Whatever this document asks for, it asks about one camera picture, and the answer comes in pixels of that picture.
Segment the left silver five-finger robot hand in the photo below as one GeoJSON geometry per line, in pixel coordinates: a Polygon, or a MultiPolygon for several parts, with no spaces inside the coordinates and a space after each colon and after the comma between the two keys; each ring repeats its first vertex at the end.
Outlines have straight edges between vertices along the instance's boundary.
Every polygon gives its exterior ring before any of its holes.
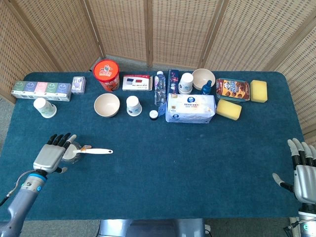
{"type": "Polygon", "coordinates": [[[41,170],[45,175],[53,172],[65,173],[67,168],[60,168],[58,165],[70,144],[77,137],[75,134],[72,136],[70,135],[70,133],[65,135],[52,135],[36,157],[33,163],[34,170],[41,170]]]}

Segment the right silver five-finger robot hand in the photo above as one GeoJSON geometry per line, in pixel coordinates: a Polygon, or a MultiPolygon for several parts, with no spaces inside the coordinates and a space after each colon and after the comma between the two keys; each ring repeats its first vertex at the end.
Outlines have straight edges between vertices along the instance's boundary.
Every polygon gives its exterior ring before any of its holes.
{"type": "Polygon", "coordinates": [[[293,138],[287,140],[293,163],[294,184],[283,181],[276,173],[274,181],[295,194],[300,203],[316,203],[316,149],[312,145],[293,138]]]}

